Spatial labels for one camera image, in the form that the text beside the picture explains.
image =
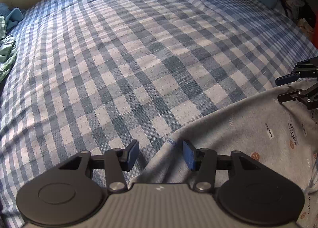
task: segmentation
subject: metal screw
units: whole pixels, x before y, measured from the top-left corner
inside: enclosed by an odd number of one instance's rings
[[[125,188],[125,185],[122,182],[113,182],[109,185],[109,188],[111,190],[118,191],[118,190],[122,190],[123,188]]]
[[[199,182],[199,183],[196,184],[196,188],[198,190],[208,190],[211,187],[212,187],[211,184],[208,183],[208,182],[205,182],[205,181],[202,181],[202,182]]]

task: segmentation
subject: checkered fabric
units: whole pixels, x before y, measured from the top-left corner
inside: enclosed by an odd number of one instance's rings
[[[42,0],[11,33],[18,57],[0,98],[9,227],[23,224],[19,188],[69,156],[138,139],[130,180],[173,131],[318,56],[256,0]]]
[[[6,20],[4,16],[0,16],[0,39],[4,39],[7,36]]]

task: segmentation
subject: red object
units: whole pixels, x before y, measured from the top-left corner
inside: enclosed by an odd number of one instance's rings
[[[313,36],[313,44],[318,49],[318,13],[316,14],[316,26],[314,30],[314,36]]]

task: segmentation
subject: circular pad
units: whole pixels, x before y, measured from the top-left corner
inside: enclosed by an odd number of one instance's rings
[[[51,183],[40,189],[39,198],[52,205],[63,204],[75,196],[75,189],[66,183]]]
[[[219,189],[218,201],[231,215],[255,225],[278,226],[296,220],[304,205],[302,190],[271,171],[234,175]]]
[[[88,218],[102,199],[101,188],[87,176],[59,170],[26,183],[18,192],[16,204],[32,223],[61,226]]]

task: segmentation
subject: pile of clothes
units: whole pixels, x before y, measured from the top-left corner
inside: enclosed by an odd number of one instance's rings
[[[306,0],[279,0],[275,8],[293,20],[304,35],[312,41],[316,15]]]
[[[7,35],[23,19],[18,8],[9,10],[6,4],[0,4],[0,84],[9,74],[15,63],[16,40],[12,34]]]

